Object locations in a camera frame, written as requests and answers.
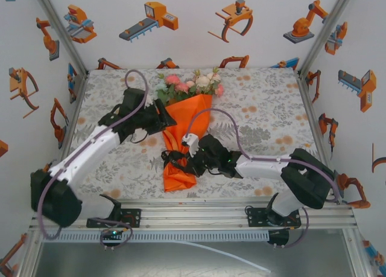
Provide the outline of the black printed ribbon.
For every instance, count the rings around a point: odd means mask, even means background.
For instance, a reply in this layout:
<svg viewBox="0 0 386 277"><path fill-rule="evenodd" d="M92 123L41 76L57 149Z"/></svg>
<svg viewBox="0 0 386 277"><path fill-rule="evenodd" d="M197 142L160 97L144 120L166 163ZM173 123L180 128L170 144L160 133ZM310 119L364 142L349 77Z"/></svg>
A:
<svg viewBox="0 0 386 277"><path fill-rule="evenodd" d="M183 153L177 150L164 150L161 153L163 160L163 168L166 168L168 164L171 164L174 168L181 170L182 167L192 164L179 164L179 159L183 156Z"/></svg>

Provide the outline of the orange wrapping paper sheet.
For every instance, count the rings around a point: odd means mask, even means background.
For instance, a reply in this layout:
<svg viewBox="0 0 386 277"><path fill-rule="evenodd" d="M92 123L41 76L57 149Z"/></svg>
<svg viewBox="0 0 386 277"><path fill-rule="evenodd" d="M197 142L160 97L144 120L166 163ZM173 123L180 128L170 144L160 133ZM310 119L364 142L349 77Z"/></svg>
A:
<svg viewBox="0 0 386 277"><path fill-rule="evenodd" d="M188 148L182 145L183 137L189 132L201 138L209 127L210 112L204 112L198 116L192 126L189 125L191 120L197 113L210 107L212 107L212 96L200 94L169 105L166 108L177 124L163 131L163 139L166 150L170 151L173 156L177 156L177 164L187 164L187 160L183 155L188 152ZM190 189L196 183L197 180L193 174L185 173L170 162L165 165L163 169L164 191Z"/></svg>

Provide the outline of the pale blue flower artificial stem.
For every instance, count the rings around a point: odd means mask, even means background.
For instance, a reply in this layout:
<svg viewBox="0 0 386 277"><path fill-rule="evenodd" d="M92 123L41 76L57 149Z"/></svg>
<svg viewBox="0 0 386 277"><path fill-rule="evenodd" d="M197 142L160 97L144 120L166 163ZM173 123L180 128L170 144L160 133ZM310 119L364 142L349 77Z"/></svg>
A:
<svg viewBox="0 0 386 277"><path fill-rule="evenodd" d="M163 104L167 104L169 100L169 86L166 84L165 81L165 75L164 74L158 74L159 82L156 85L156 94L158 99L161 100Z"/></svg>

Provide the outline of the white rose artificial stem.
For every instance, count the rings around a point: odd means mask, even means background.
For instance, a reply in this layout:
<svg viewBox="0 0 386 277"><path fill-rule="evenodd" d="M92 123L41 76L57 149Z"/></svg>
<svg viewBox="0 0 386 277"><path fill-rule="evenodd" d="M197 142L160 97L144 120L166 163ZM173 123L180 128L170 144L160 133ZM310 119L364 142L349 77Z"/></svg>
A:
<svg viewBox="0 0 386 277"><path fill-rule="evenodd" d="M208 74L202 74L198 69L194 72L194 80L196 94L215 95L214 90L218 84L222 84L221 76L219 75L219 67L214 67Z"/></svg>

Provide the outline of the aluminium mounting rails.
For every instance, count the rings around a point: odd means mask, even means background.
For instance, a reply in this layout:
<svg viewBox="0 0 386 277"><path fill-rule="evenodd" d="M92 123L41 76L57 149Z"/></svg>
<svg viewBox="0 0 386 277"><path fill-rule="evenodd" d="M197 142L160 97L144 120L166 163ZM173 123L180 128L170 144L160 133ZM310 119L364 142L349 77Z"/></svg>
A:
<svg viewBox="0 0 386 277"><path fill-rule="evenodd" d="M231 230L247 229L244 208L265 207L269 197L197 199L121 199L125 209L141 210L139 229L149 230ZM311 229L351 229L357 223L348 205L325 203L322 209L308 208Z"/></svg>

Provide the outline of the grey floral tablecloth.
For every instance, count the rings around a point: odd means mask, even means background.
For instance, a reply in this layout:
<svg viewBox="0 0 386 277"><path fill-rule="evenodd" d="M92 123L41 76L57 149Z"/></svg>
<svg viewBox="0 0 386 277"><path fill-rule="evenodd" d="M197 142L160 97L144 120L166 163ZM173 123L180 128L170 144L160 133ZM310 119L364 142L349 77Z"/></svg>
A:
<svg viewBox="0 0 386 277"><path fill-rule="evenodd" d="M229 150L282 155L303 148L318 156L297 77L292 69L227 68L220 72L224 93L212 100L207 131ZM143 88L143 79L125 70L94 70L89 74L71 149L77 148L97 122L123 99L127 86ZM163 187L165 143L160 133L145 132L126 139L80 183L79 192L108 194L116 199L263 197L283 191L281 180L261 177L229 179L206 173L189 189L166 192Z"/></svg>

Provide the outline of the black controller board green LED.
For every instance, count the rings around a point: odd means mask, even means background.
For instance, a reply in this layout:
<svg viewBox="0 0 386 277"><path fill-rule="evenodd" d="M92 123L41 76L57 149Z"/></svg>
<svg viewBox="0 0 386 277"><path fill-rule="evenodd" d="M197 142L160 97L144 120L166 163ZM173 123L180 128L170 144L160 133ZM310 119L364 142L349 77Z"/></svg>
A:
<svg viewBox="0 0 386 277"><path fill-rule="evenodd" d="M100 243L104 249L114 249L122 244L122 231L116 229L105 229L100 234Z"/></svg>

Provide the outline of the black controller box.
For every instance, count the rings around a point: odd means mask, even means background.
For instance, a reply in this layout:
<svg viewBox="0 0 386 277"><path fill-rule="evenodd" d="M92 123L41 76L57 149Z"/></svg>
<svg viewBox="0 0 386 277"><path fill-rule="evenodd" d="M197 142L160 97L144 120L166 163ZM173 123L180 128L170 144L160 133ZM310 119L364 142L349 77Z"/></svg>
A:
<svg viewBox="0 0 386 277"><path fill-rule="evenodd" d="M280 229L280 230L269 230L268 231L269 240L267 241L268 244L273 246L286 246L289 242L290 233L286 229Z"/></svg>

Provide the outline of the thin white tube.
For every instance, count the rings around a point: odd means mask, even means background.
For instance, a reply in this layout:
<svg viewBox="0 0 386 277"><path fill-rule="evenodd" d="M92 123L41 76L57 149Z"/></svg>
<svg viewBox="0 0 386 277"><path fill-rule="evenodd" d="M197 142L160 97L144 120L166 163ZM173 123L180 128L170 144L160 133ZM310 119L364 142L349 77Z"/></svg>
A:
<svg viewBox="0 0 386 277"><path fill-rule="evenodd" d="M191 246L191 247L196 247L196 248L200 248L200 249L203 249L203 250L208 250L208 251L211 251L211 252L214 252L214 253L217 253L217 254L220 254L220 255L223 255L223 256L226 256L226 257L229 257L229 258L232 258L232 259L235 259L239 262L242 262L248 266L252 266L258 270L261 270L265 273L271 273L271 270L268 269L268 268L265 268L263 266L260 266L256 263L253 263L249 260L246 260L244 258L241 258L240 256L236 256L234 254L231 254L231 253L228 253L228 252L225 252L225 251L222 251L222 250L218 250L218 249L215 249L213 247L209 247L209 246L205 246L205 245L202 245L202 244L197 244L197 243L192 243L192 242L187 242L187 241L173 241L173 243L175 244L181 244L181 245L185 245L185 246Z"/></svg>

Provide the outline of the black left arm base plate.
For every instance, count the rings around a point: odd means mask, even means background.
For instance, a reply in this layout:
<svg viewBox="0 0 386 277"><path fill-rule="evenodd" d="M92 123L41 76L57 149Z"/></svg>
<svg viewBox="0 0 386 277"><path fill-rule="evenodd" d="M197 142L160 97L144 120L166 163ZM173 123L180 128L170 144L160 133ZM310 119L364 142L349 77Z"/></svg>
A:
<svg viewBox="0 0 386 277"><path fill-rule="evenodd" d="M132 228L138 228L141 222L141 209L121 209L120 219L121 223L128 224ZM123 224L106 223L104 221L98 221L95 218L88 218L86 221L87 228L124 228Z"/></svg>

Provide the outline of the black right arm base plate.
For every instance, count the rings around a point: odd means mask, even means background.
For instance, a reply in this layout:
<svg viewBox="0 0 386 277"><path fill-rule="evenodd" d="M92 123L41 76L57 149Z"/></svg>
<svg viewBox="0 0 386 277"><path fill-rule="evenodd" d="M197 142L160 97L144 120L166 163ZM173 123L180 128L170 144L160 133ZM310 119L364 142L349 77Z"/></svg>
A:
<svg viewBox="0 0 386 277"><path fill-rule="evenodd" d="M244 212L247 216L249 227L299 228L302 225L298 210L290 213L290 215L286 217L277 215L269 217L265 208L255 208L252 206L246 206Z"/></svg>

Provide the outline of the aluminium frame post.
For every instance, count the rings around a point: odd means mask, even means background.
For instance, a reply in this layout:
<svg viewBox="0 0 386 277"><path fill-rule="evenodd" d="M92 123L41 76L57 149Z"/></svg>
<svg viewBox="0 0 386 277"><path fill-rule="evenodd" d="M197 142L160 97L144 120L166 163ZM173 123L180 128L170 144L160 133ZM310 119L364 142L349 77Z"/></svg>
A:
<svg viewBox="0 0 386 277"><path fill-rule="evenodd" d="M78 51L76 50L74 44L72 43L71 38L66 32L66 28L61 22L61 19L59 18L58 13L56 12L52 2L50 0L37 0L45 12L49 22L55 29L59 39L63 43L64 47L66 48L70 58L73 60L75 66L78 68L77 71L86 78L88 76L88 70L81 59Z"/></svg>
<svg viewBox="0 0 386 277"><path fill-rule="evenodd" d="M347 5L351 0L336 0L333 9L329 13L323 28L316 37L316 40L311 47L311 50L307 54L301 69L299 70L299 77L304 78L309 72L312 64L316 60L317 56L321 52L324 44L327 42L329 35L331 34L333 28L336 26L340 16L343 14L343 11L346 9Z"/></svg>

